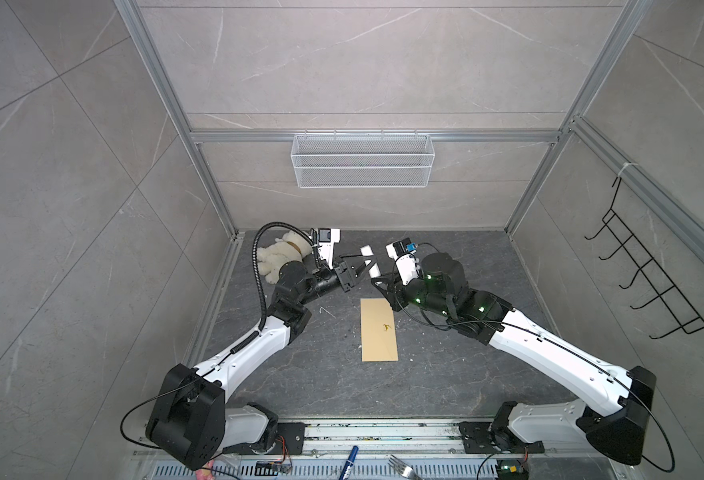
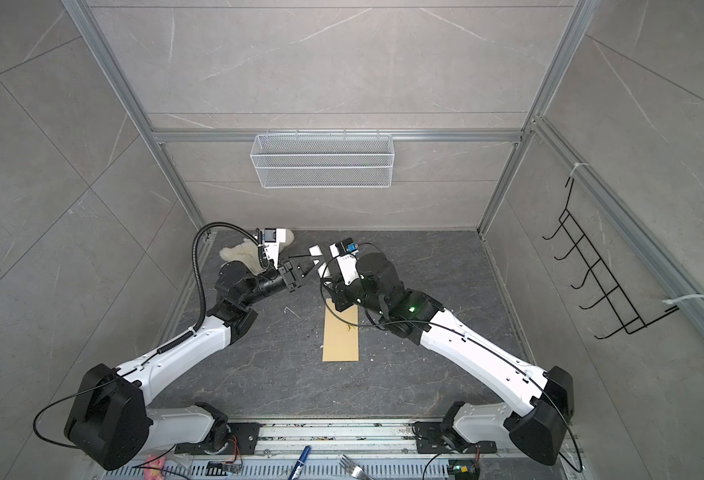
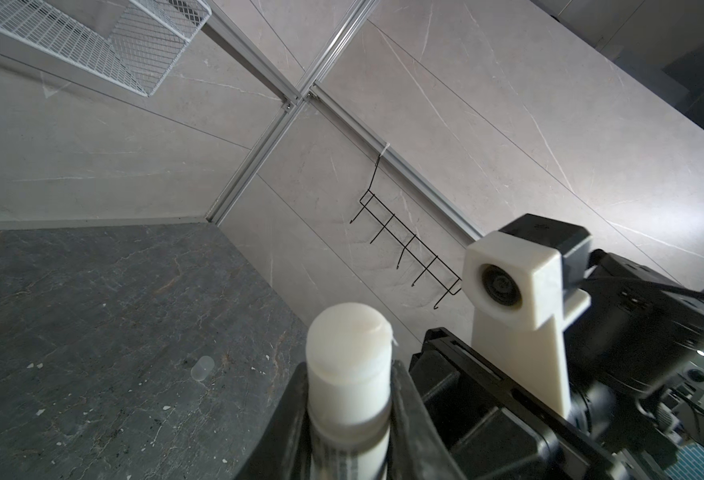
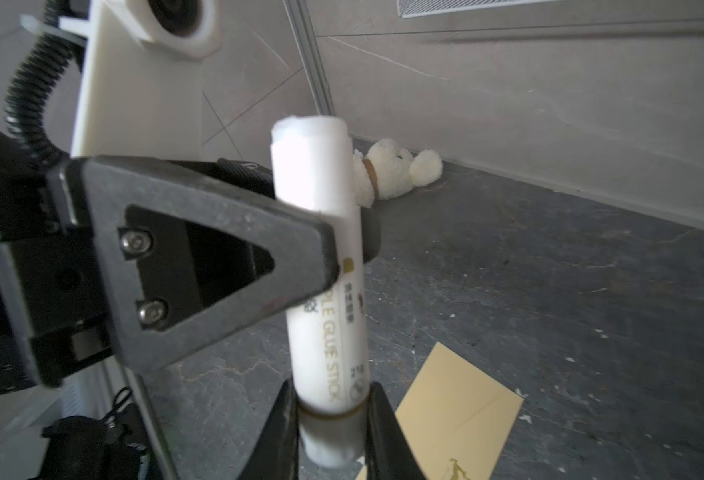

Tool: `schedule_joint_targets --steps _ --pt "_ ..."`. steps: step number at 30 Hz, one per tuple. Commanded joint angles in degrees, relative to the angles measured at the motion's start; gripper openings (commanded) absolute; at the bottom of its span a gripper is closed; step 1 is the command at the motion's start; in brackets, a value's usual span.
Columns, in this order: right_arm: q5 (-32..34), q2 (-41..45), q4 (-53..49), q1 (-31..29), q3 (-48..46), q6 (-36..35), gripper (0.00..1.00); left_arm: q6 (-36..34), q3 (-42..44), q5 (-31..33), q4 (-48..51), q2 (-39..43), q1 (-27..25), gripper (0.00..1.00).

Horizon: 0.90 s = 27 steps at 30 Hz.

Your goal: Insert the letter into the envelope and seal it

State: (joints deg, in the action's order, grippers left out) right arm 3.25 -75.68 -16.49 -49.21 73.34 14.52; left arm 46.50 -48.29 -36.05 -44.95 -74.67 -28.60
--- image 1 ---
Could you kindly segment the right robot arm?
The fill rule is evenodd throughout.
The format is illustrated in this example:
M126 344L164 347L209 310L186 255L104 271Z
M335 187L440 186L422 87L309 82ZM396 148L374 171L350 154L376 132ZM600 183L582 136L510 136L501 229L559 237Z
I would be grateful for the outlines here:
M463 265L447 253L419 260L405 252L392 272L371 282L394 310L413 305L428 326L438 315L445 321L442 329L503 351L575 395L565 403L503 403L489 427L496 449L567 443L588 445L624 465L646 461L647 429L657 420L652 411L657 377L650 370L627 370L573 346L507 300L471 287Z

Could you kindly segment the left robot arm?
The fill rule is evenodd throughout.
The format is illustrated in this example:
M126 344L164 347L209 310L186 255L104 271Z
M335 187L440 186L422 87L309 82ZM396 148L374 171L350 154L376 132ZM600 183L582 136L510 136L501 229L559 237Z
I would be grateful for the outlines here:
M262 237L273 228L296 234L308 244L308 252L300 252L297 259L279 267L271 298L265 296L263 280L256 280L260 316L247 333L193 367L178 364L168 371L159 393L146 401L152 412L138 446L162 450L190 470L199 470L237 448L257 454L273 449L277 415L255 403L230 409L230 397L266 360L305 330L311 318L307 303L336 289L353 290L376 264L370 246L340 257L326 251L326 246L338 241L332 229L306 233L276 221L262 226L256 235Z

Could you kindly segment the yellow envelope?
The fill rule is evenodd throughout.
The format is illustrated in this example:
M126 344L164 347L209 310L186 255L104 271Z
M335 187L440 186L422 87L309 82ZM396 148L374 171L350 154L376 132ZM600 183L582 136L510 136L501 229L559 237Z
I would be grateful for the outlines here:
M394 312L387 300L362 299L360 314L362 361L398 361Z

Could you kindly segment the white glue stick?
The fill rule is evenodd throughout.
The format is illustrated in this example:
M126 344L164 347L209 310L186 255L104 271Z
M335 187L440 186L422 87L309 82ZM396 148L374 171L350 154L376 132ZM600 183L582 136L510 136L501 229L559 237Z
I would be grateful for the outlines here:
M372 247L370 245L366 245L360 249L360 252L363 255L363 260L365 262L365 272L371 279L380 278L381 271Z

